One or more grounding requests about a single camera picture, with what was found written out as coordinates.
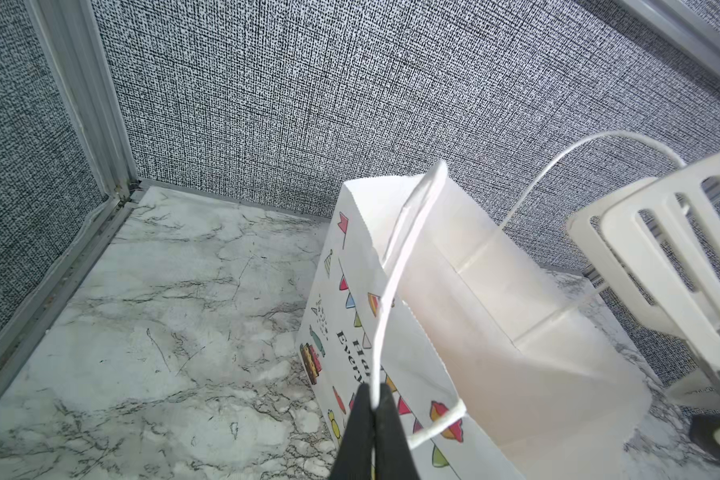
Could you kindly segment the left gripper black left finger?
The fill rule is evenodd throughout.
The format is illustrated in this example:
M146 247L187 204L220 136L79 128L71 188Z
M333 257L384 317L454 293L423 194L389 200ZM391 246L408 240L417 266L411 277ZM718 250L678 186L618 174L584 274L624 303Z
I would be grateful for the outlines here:
M370 387L361 384L345 428L330 480L370 480L375 447L375 414L371 409Z

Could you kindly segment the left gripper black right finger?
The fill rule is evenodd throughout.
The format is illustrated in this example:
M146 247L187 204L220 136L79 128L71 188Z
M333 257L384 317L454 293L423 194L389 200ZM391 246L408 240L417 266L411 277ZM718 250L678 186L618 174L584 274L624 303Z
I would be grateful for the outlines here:
M419 480L407 437L390 387L380 385L379 405L374 412L375 478Z

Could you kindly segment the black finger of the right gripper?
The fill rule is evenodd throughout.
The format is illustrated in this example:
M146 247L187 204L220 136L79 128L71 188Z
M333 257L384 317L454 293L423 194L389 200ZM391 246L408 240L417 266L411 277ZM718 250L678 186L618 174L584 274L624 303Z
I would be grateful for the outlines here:
M720 415L694 415L689 429L690 440L720 464L720 444L714 433L720 429Z

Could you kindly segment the white printed paper bag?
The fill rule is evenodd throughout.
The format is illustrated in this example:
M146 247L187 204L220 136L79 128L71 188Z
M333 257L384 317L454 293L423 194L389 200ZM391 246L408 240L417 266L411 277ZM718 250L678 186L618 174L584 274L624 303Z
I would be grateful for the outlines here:
M296 347L337 453L387 384L420 479L622 479L651 404L444 162L341 186Z

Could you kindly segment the steel tongs white tips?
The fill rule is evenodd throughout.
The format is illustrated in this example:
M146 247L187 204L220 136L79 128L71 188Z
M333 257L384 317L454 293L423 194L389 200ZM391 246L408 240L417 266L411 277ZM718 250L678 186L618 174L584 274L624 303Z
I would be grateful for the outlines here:
M566 229L641 325L688 344L697 367L668 397L720 410L720 153L623 187Z

